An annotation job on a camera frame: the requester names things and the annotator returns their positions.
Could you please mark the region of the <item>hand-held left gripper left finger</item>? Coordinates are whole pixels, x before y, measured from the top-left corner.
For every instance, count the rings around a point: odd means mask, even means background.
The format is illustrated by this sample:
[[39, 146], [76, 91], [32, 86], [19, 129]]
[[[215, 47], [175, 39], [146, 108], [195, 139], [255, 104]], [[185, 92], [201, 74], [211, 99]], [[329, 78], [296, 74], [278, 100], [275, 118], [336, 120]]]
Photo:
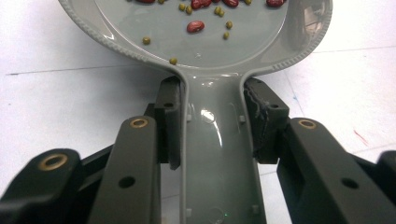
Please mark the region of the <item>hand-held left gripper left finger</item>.
[[180, 165], [181, 100], [168, 77], [145, 114], [121, 124], [88, 224], [161, 224], [161, 164]]

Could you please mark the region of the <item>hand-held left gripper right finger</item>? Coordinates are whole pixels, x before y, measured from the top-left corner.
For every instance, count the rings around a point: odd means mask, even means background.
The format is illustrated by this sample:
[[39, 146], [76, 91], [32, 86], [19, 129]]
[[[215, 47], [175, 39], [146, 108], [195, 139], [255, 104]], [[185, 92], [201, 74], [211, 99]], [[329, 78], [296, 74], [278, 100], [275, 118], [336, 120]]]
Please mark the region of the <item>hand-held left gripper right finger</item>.
[[321, 123], [291, 119], [256, 78], [245, 82], [244, 97], [253, 157], [277, 166], [293, 224], [396, 224], [396, 150], [377, 162], [346, 152]]

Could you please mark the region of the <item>grey dustpan with orange edge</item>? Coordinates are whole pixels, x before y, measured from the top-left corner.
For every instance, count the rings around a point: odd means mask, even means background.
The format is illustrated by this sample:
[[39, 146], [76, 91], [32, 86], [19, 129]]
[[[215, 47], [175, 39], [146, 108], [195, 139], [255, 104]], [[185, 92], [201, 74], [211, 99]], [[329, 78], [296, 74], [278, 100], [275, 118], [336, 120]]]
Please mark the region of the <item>grey dustpan with orange edge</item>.
[[276, 39], [249, 59], [218, 67], [172, 64], [127, 36], [128, 0], [58, 0], [87, 35], [132, 60], [177, 75], [181, 104], [181, 224], [262, 224], [265, 220], [252, 133], [243, 94], [256, 75], [288, 68], [320, 43], [332, 0], [286, 0]]

